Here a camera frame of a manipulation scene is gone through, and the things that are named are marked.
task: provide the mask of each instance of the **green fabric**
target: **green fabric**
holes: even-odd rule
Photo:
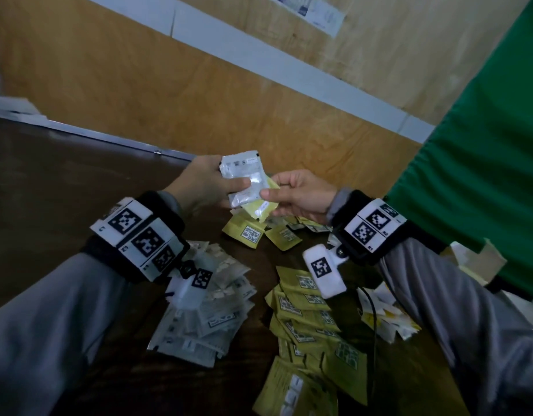
[[[479,251],[533,295],[533,0],[388,194],[444,242]]]

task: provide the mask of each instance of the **plywood panel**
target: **plywood panel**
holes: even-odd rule
[[[0,0],[4,90],[49,118],[189,153],[258,149],[380,196],[419,145],[88,0]]]
[[[183,0],[431,124],[528,0],[327,0],[336,38],[271,0]]]

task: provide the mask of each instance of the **gray jacket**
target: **gray jacket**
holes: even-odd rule
[[[178,212],[175,199],[160,194]],[[435,336],[471,414],[533,414],[533,329],[523,317],[414,239],[378,268]],[[0,415],[50,413],[95,358],[130,288],[79,253],[1,307]]]

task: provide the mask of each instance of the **person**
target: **person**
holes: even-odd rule
[[[223,179],[220,156],[201,156],[158,194],[189,217],[228,206],[248,179]],[[275,216],[331,224],[351,190],[310,171],[276,174]],[[376,264],[399,304],[434,335],[471,414],[533,414],[533,329],[504,302],[446,259],[408,238]],[[0,415],[48,414],[94,360],[132,283],[88,253],[78,253],[0,308]]]

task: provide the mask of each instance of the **paper sticker on wall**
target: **paper sticker on wall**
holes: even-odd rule
[[[324,0],[272,0],[335,38],[345,14]]]

